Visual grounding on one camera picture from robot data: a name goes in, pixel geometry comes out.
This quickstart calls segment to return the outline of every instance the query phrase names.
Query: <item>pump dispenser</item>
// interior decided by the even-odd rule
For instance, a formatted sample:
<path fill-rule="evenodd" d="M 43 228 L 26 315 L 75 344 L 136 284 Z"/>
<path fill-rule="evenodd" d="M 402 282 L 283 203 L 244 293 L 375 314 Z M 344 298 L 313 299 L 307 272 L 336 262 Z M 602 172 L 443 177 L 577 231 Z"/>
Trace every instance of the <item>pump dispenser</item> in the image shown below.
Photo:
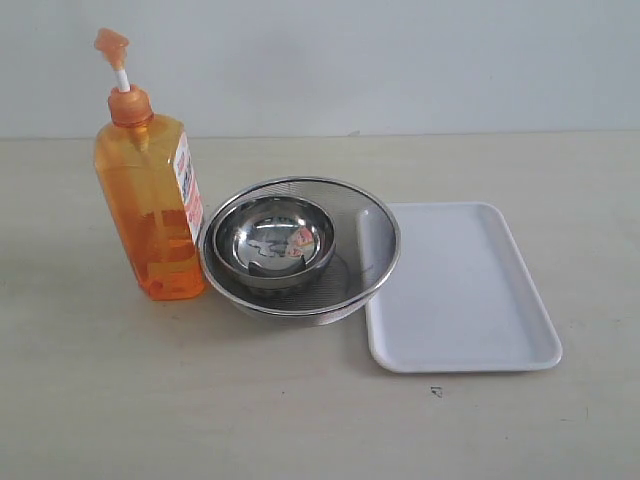
<path fill-rule="evenodd" d="M 95 168 L 138 284 L 154 300 L 205 289 L 196 250 L 203 209 L 184 125 L 154 114 L 147 93 L 129 83 L 129 40 L 100 29 L 94 46 L 115 72 L 112 123 L 96 138 Z"/>

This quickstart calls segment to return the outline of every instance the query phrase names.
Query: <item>white plastic tray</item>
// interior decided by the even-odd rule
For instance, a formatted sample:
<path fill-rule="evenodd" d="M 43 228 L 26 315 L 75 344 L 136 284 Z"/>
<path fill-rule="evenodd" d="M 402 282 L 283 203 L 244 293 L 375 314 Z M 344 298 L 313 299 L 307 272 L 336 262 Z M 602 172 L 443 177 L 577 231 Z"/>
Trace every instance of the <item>white plastic tray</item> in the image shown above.
<path fill-rule="evenodd" d="M 366 307 L 376 361 L 398 373 L 525 371 L 562 346 L 502 214 L 484 203 L 392 204 L 402 254 Z M 363 268 L 373 259 L 359 220 Z"/>

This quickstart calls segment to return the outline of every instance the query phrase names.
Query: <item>stainless steel bowl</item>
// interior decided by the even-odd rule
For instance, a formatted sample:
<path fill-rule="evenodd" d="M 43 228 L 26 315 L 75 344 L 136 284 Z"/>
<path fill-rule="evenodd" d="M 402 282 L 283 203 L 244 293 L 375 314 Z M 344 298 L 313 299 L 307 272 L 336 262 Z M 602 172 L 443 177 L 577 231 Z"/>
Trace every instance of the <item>stainless steel bowl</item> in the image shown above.
<path fill-rule="evenodd" d="M 250 198 L 227 208 L 218 216 L 211 241 L 228 275 L 267 298 L 304 290 L 335 252 L 327 212 L 285 195 Z"/>
<path fill-rule="evenodd" d="M 333 220 L 335 253 L 324 274 L 305 291 L 277 298 L 256 296 L 229 274 L 213 251 L 214 230 L 224 212 L 265 195 L 307 199 Z M 400 229 L 384 203 L 354 185 L 288 177 L 254 185 L 227 200 L 204 224 L 198 247 L 209 282 L 242 311 L 287 325 L 323 325 L 358 310 L 389 278 L 400 256 Z"/>

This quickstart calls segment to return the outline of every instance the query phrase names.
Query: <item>table surface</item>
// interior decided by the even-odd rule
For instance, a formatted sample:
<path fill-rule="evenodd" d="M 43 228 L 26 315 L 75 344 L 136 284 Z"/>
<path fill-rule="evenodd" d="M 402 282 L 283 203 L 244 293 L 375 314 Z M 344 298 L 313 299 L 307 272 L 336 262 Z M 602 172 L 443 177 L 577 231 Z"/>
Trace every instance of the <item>table surface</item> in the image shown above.
<path fill-rule="evenodd" d="M 323 175 L 505 214 L 564 346 L 548 371 L 402 376 L 363 311 L 244 317 L 138 290 L 90 140 L 0 142 L 0 478 L 638 478 L 640 132 L 194 139 L 206 209 Z"/>

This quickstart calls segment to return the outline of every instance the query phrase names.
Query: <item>stainless steel strainer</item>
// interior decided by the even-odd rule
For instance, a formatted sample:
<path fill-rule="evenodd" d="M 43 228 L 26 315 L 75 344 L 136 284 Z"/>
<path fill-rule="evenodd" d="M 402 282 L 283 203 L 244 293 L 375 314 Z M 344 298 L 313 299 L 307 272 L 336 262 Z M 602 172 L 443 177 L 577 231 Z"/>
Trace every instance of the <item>stainless steel strainer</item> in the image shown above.
<path fill-rule="evenodd" d="M 307 290 L 282 298 L 251 294 L 222 268 L 213 252 L 213 232 L 224 212 L 265 195 L 308 199 L 326 210 L 335 227 L 335 254 L 324 275 Z M 329 178 L 287 177 L 254 185 L 227 200 L 205 223 L 198 244 L 207 279 L 241 310 L 285 323 L 323 325 L 362 307 L 387 280 L 400 256 L 400 229 L 380 200 L 354 185 Z M 362 248 L 368 249 L 370 264 L 362 264 Z"/>

